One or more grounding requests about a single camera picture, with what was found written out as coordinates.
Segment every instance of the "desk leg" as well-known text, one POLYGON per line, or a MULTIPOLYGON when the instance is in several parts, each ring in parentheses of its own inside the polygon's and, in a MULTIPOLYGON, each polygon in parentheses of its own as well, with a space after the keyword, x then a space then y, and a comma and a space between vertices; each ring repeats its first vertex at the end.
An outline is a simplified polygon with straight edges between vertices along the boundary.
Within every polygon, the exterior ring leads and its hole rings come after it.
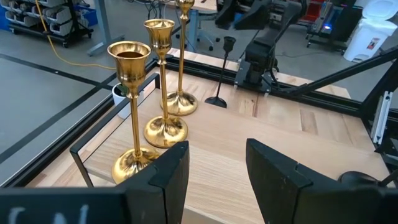
POLYGON ((187 50, 190 52, 195 52, 196 49, 196 42, 198 38, 198 25, 199 25, 198 16, 199 12, 197 10, 190 11, 189 34, 188 34, 189 43, 187 43, 187 50))
POLYGON ((95 4, 95 9, 97 11, 96 14, 98 18, 98 26, 99 29, 101 30, 102 42, 95 45, 94 47, 92 47, 87 51, 87 54, 90 57, 103 52, 113 42, 124 40, 124 35, 120 35, 115 39, 111 39, 111 34, 109 33, 108 17, 106 15, 106 9, 105 9, 105 1, 95 0, 94 4, 95 4))

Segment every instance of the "small white pot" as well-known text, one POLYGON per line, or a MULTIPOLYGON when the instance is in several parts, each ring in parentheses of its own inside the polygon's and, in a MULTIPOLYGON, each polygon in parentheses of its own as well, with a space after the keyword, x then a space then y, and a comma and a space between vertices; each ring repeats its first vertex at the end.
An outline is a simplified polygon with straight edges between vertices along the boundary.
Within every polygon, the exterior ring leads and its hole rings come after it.
MULTIPOLYGON (((125 96, 119 96, 117 95, 114 90, 117 88, 117 86, 120 85, 120 83, 116 84, 112 88, 112 96, 113 96, 113 101, 115 106, 120 104, 126 97, 125 96)), ((137 99, 137 104, 139 105, 142 101, 144 100, 144 91, 141 91, 139 94, 139 97, 137 99)), ((122 119, 126 119, 129 115, 131 114, 131 109, 130 109, 130 103, 128 103, 119 113, 118 116, 122 119)))

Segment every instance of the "yellow cable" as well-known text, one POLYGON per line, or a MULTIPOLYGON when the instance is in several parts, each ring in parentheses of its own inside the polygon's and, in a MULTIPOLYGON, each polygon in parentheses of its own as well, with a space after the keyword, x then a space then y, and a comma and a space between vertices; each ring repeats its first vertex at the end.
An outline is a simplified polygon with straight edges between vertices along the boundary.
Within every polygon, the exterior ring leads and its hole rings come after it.
MULTIPOLYGON (((44 22, 44 19, 43 19, 43 15, 42 15, 42 10, 41 10, 41 8, 40 8, 40 4, 39 4, 39 2, 38 2, 37 0, 35 0, 35 2, 36 2, 37 10, 39 11, 40 20, 42 21, 42 24, 43 24, 43 27, 44 27, 44 31, 47 32, 47 26, 45 25, 45 22, 44 22)), ((58 54, 57 51, 55 50, 55 47, 54 47, 54 45, 53 45, 53 43, 52 43, 52 41, 51 41, 51 37, 48 35, 47 38, 49 39, 51 48, 52 48, 52 50, 54 51, 55 55, 56 55, 61 61, 65 62, 65 63, 68 63, 68 64, 70 64, 70 65, 75 65, 75 66, 100 67, 100 68, 105 68, 105 69, 109 69, 109 70, 115 70, 115 69, 116 69, 116 68, 107 67, 107 66, 104 66, 104 65, 93 64, 93 63, 92 63, 92 64, 80 64, 80 63, 69 62, 69 61, 67 61, 67 60, 65 60, 65 59, 63 59, 63 58, 61 58, 61 56, 59 56, 59 54, 58 54)))

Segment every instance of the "gold candlestick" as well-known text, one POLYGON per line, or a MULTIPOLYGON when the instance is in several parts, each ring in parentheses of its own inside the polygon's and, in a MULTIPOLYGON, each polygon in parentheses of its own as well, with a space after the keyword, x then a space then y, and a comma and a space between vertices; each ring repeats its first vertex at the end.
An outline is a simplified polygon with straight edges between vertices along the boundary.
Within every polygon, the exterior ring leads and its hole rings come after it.
POLYGON ((180 42, 180 69, 178 71, 178 89, 167 95, 167 111, 176 116, 192 114, 198 108, 198 100, 190 93, 182 90, 182 75, 184 68, 185 30, 188 20, 188 12, 195 0, 175 0, 181 9, 181 42, 180 42))
POLYGON ((140 146, 139 144, 138 86, 145 80, 145 61, 150 55, 149 46, 140 42, 121 41, 110 45, 108 52, 116 61, 116 74, 119 81, 129 88, 127 97, 130 98, 131 102, 134 148, 119 156, 113 165, 112 178, 115 183, 119 184, 148 166, 160 154, 152 147, 140 146))
MULTIPOLYGON (((144 22, 152 50, 159 58, 157 63, 160 66, 163 108, 167 107, 166 54, 172 47, 171 32, 174 24, 174 21, 168 19, 150 19, 144 22)), ((167 110, 163 110, 163 116, 151 119, 144 129, 144 136, 149 144, 161 148, 168 148, 185 140, 187 134, 188 126, 185 121, 169 116, 167 110)))

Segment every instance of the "blue bin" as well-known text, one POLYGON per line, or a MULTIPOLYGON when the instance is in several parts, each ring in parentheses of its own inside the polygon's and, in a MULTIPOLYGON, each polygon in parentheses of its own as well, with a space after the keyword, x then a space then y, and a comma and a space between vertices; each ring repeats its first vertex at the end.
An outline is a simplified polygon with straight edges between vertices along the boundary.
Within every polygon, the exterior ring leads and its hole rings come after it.
POLYGON ((85 12, 83 14, 83 17, 88 20, 89 27, 98 24, 97 12, 95 9, 90 9, 88 7, 83 7, 83 6, 75 6, 75 10, 80 12, 85 12))
POLYGON ((6 9, 0 6, 0 29, 10 31, 8 23, 9 21, 6 19, 6 9))

